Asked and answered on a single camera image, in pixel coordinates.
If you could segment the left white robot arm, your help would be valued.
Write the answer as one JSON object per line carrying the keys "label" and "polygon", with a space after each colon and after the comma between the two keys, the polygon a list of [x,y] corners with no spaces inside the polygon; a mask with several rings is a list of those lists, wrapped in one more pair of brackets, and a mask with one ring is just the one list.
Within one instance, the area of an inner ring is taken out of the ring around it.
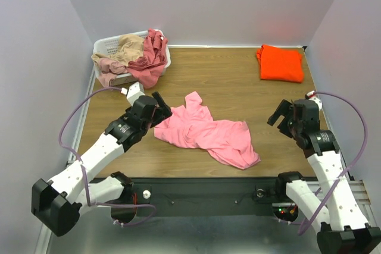
{"label": "left white robot arm", "polygon": [[74,163],[48,181],[40,178],[32,186],[31,212],[56,236],[68,233],[88,209],[132,198],[130,180],[122,173],[114,173],[100,183],[92,184],[91,180],[172,112],[158,92],[141,94],[129,102],[125,114],[112,121]]}

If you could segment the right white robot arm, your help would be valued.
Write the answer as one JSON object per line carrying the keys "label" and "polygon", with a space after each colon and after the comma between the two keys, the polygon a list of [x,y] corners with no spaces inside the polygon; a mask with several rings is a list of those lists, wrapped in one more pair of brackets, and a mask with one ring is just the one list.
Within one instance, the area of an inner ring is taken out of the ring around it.
{"label": "right white robot arm", "polygon": [[319,199],[301,173],[280,173],[274,194],[290,199],[316,232],[321,253],[371,253],[380,243],[380,228],[370,225],[355,200],[341,163],[341,150],[334,134],[320,127],[321,100],[315,92],[294,102],[282,100],[267,123],[279,117],[279,131],[296,142],[313,168],[324,198]]}

